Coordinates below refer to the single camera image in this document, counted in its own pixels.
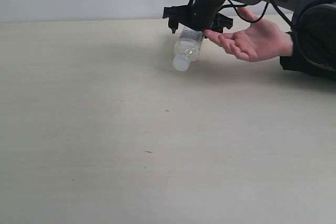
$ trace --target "table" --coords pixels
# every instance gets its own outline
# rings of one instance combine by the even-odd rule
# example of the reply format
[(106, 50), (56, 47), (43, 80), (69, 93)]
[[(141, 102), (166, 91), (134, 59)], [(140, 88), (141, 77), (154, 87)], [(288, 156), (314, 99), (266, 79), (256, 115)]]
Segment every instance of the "table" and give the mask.
[(334, 82), (210, 41), (177, 72), (177, 37), (0, 24), (1, 224), (334, 223)]

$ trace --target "robotic arm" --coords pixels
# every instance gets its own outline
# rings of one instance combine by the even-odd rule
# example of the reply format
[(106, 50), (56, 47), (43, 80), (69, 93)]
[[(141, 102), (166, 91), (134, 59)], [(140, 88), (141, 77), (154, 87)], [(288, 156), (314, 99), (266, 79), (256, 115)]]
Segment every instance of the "robotic arm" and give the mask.
[[(232, 1), (245, 6), (260, 2), (271, 4), (296, 32), (305, 58), (316, 66), (336, 70), (336, 0), (190, 0), (187, 5), (165, 7), (163, 18), (169, 19), (168, 26), (173, 33), (179, 24), (198, 31), (223, 32), (233, 25), (232, 19), (219, 13), (226, 1), (232, 7)], [(292, 20), (279, 7), (293, 11)]]

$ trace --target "white bottle cap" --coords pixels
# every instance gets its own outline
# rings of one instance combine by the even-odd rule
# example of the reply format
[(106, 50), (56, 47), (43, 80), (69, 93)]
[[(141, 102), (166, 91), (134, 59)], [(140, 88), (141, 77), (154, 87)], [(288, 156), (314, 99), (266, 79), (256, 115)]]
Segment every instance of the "white bottle cap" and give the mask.
[(173, 60), (173, 66), (178, 71), (186, 71), (190, 66), (190, 59), (187, 55), (176, 55)]

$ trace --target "hand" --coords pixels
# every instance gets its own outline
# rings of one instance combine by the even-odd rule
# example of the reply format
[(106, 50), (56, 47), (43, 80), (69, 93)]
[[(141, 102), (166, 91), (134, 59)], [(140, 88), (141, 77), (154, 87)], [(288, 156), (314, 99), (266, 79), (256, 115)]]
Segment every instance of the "hand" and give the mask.
[[(238, 11), (248, 20), (258, 18), (246, 7), (239, 8)], [(293, 42), (290, 35), (281, 31), (277, 24), (266, 19), (251, 23), (249, 28), (236, 33), (221, 34), (206, 30), (205, 36), (223, 47), (228, 54), (249, 62), (292, 55)]]

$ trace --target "plastic bottle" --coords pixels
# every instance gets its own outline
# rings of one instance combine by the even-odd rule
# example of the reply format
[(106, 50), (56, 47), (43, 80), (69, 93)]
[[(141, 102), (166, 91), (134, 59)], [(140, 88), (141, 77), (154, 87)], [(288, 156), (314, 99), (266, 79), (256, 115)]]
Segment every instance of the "plastic bottle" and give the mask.
[(200, 55), (204, 34), (184, 27), (174, 47), (173, 66), (178, 71), (186, 71), (191, 62)]

